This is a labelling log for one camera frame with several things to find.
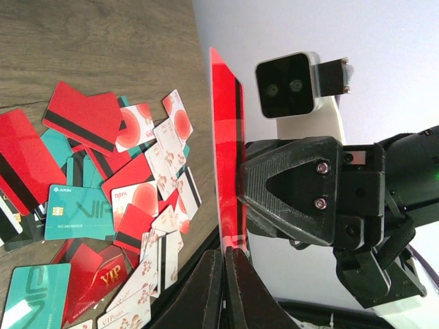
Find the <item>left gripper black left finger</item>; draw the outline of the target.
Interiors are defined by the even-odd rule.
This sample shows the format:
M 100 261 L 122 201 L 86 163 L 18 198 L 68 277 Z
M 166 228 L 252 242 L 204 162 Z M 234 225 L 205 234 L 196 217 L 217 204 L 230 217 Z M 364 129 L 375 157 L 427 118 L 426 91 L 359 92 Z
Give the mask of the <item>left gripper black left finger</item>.
M 175 302 L 153 328 L 219 328 L 223 285 L 222 252 L 207 250 Z

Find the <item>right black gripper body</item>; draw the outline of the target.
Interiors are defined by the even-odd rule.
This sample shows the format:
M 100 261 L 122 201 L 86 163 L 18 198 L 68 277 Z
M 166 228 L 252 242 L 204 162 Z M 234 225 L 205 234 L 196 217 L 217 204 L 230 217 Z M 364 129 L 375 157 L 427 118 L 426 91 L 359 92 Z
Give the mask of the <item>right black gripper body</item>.
M 427 154 L 421 142 L 343 145 L 338 177 L 335 241 L 328 247 L 339 281 L 364 308 L 426 296 L 409 249 L 416 228 L 427 222 Z M 269 236 L 256 217 L 247 206 L 251 233 L 287 240 L 297 250 L 312 245 Z

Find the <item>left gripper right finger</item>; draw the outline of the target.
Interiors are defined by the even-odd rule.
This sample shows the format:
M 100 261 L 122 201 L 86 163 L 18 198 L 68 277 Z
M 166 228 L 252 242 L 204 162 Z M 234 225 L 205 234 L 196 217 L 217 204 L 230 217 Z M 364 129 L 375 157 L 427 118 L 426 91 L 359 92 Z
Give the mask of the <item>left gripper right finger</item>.
M 227 247 L 226 323 L 228 328 L 298 328 L 278 305 L 244 251 Z

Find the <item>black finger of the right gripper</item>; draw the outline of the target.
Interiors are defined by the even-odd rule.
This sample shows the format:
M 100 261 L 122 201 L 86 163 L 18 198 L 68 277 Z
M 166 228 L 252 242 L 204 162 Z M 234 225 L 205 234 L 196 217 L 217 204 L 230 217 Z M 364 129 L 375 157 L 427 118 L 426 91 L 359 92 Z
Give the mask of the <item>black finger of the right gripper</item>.
M 237 196 L 269 236 L 328 247 L 335 241 L 342 150 L 332 136 L 249 142 Z

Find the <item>red card black stripe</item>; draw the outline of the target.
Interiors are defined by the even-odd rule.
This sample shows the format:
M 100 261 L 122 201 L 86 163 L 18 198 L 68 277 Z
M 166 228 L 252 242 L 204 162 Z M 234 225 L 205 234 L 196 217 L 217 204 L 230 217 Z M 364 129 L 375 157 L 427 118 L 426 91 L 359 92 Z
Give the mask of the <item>red card black stripe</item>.
M 209 49 L 215 191 L 223 248 L 248 252 L 246 206 L 237 198 L 245 162 L 244 89 L 219 52 Z

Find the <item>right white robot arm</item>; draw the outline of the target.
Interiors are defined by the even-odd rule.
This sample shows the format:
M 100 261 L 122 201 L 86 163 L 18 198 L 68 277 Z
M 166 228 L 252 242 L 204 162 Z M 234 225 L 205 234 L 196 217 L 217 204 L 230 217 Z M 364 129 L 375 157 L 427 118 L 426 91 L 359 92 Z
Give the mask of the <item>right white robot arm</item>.
M 438 128 L 345 145 L 336 100 L 246 145 L 238 199 L 251 230 L 330 247 L 338 280 L 395 328 L 438 327 L 438 283 L 410 242 L 438 220 Z

